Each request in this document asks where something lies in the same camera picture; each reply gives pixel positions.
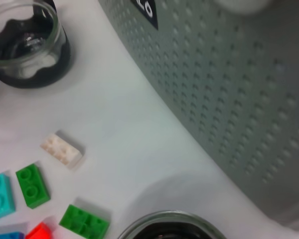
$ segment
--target plastic toy brick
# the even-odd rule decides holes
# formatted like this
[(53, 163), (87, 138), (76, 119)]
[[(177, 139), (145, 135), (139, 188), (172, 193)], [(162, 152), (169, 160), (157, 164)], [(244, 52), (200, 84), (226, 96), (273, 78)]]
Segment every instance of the plastic toy brick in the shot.
[(40, 147), (69, 169), (75, 166), (82, 158), (79, 150), (55, 134), (51, 134)]
[(25, 236), (25, 239), (51, 239), (51, 230), (44, 224), (40, 223), (37, 225), (28, 235)]
[(60, 225), (87, 239), (102, 239), (109, 223), (73, 205), (66, 210)]
[(0, 174), (0, 218), (15, 212), (9, 178)]
[(22, 233), (0, 234), (0, 239), (24, 239), (24, 234)]
[(16, 172), (25, 203), (30, 208), (36, 208), (50, 200), (44, 181), (38, 167), (31, 164)]

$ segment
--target cyan lego brick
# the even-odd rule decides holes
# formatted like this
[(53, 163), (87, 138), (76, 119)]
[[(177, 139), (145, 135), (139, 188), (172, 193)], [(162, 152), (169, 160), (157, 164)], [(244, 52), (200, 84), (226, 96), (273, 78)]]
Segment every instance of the cyan lego brick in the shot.
[(15, 212), (10, 181), (3, 173), (0, 174), (0, 218)]
[(0, 234), (0, 239), (24, 239), (24, 234), (22, 233)]

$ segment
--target perforated gray surface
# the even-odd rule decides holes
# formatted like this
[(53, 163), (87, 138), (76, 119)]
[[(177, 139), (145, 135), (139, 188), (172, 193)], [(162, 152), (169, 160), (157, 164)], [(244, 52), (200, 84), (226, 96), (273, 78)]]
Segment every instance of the perforated gray surface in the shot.
[(211, 0), (100, 0), (183, 125), (269, 217), (299, 229), (299, 2), (249, 17)]

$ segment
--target glass jar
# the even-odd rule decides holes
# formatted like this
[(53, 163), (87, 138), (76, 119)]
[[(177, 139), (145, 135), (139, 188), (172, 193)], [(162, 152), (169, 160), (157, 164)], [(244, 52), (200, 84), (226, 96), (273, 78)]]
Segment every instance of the glass jar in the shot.
[(52, 0), (0, 1), (0, 80), (37, 88), (59, 80), (70, 44)]
[(118, 239), (225, 239), (206, 220), (187, 212), (162, 211), (144, 216)]

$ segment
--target white lego brick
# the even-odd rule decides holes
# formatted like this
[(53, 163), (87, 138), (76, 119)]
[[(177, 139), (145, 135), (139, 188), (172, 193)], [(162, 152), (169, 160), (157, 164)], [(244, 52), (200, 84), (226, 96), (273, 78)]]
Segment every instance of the white lego brick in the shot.
[(68, 168), (72, 168), (82, 158), (79, 150), (55, 134), (51, 134), (40, 147)]

